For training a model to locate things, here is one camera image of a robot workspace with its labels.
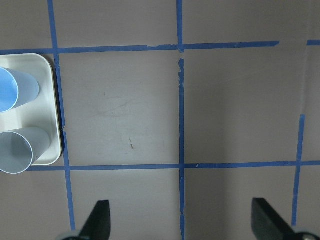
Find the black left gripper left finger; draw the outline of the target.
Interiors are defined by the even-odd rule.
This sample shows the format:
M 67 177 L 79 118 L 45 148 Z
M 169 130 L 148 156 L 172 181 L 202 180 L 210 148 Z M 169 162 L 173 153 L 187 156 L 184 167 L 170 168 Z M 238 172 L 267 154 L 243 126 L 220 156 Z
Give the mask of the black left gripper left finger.
M 111 211 L 108 200 L 99 200 L 81 230 L 72 230 L 57 240 L 108 240 L 111 235 Z

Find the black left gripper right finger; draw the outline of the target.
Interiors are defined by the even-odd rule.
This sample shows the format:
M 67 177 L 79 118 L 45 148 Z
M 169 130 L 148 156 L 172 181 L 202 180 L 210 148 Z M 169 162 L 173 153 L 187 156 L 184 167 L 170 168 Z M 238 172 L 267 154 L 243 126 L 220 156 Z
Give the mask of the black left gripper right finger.
M 318 240 L 308 231 L 294 231 L 264 198 L 251 201 L 251 230 L 257 240 Z

